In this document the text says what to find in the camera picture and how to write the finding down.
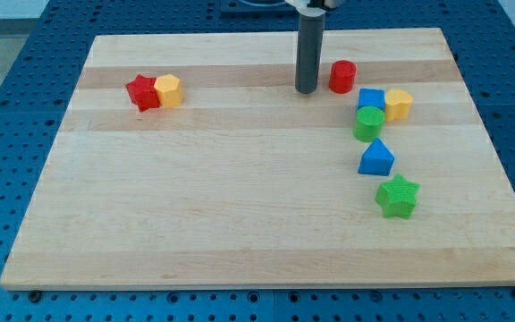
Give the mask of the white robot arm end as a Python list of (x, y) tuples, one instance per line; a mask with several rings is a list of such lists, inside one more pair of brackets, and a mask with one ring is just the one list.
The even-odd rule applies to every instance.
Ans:
[(285, 0), (299, 14), (308, 17), (319, 17), (327, 12), (336, 10), (347, 0)]

